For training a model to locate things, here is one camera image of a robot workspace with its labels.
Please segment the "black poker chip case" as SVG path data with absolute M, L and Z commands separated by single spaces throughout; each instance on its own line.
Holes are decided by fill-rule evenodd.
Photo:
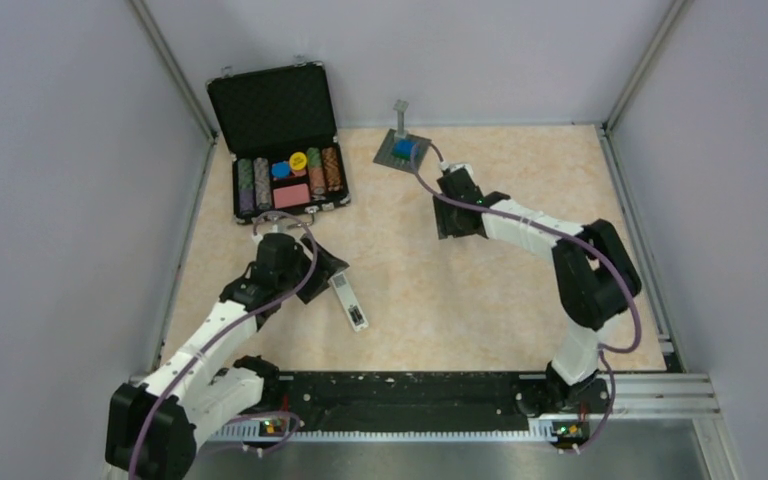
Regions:
M 231 155 L 232 212 L 245 225 L 267 211 L 314 215 L 352 200 L 326 68 L 321 62 L 231 74 L 206 90 Z M 307 168 L 274 180 L 294 152 Z

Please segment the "blue poker chip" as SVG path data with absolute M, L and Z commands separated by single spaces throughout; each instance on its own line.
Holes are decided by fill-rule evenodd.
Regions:
M 270 173 L 276 181 L 290 178 L 293 175 L 292 169 L 287 162 L 276 162 L 272 164 Z

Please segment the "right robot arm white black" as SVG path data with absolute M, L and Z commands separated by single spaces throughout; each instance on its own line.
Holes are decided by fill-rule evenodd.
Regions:
M 469 166 L 443 166 L 433 197 L 441 239 L 479 235 L 506 242 L 546 260 L 554 268 L 565 337 L 546 367 L 546 378 L 519 404 L 530 416 L 572 412 L 587 397 L 607 350 L 605 336 L 615 319 L 630 312 L 642 281 L 612 223 L 555 219 L 526 208 L 500 192 L 483 194 Z

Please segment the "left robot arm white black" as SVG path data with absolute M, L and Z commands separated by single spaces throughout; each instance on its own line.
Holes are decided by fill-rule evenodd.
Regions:
M 133 479 L 181 479 L 233 418 L 279 404 L 274 364 L 257 356 L 226 362 L 284 301 L 310 303 L 349 264 L 309 234 L 266 233 L 255 240 L 255 259 L 223 288 L 190 338 L 153 373 L 113 393 L 105 443 L 110 466 Z

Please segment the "yellow poker chip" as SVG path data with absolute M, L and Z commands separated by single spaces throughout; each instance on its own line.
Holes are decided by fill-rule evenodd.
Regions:
M 303 171 L 307 168 L 308 156 L 304 152 L 294 152 L 290 156 L 288 164 L 292 171 Z

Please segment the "white remote control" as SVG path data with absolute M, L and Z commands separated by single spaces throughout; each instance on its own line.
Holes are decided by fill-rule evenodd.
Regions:
M 365 315 L 357 296 L 349 283 L 349 280 L 345 273 L 338 273 L 335 274 L 330 280 L 329 283 L 331 287 L 334 289 L 337 298 L 346 313 L 346 316 L 348 318 L 349 324 L 354 332 L 358 333 L 361 332 L 369 327 L 369 322 L 367 320 L 367 316 Z M 360 309 L 360 312 L 362 313 L 364 322 L 360 325 L 353 325 L 349 318 L 348 309 L 352 306 L 357 306 Z

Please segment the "grey lego baseplate with bricks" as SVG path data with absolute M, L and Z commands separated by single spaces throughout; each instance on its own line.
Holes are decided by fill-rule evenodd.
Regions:
M 409 102 L 406 100 L 395 101 L 393 110 L 397 116 L 396 127 L 385 134 L 373 158 L 374 164 L 407 173 L 421 166 L 430 149 L 431 140 L 408 131 L 405 117 L 408 107 Z

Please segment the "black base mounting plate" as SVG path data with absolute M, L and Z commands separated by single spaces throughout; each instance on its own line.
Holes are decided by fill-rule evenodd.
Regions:
M 266 382 L 251 412 L 289 411 L 303 432 L 484 433 L 525 431 L 553 414 L 603 414 L 609 388 L 551 387 L 520 372 L 290 371 Z

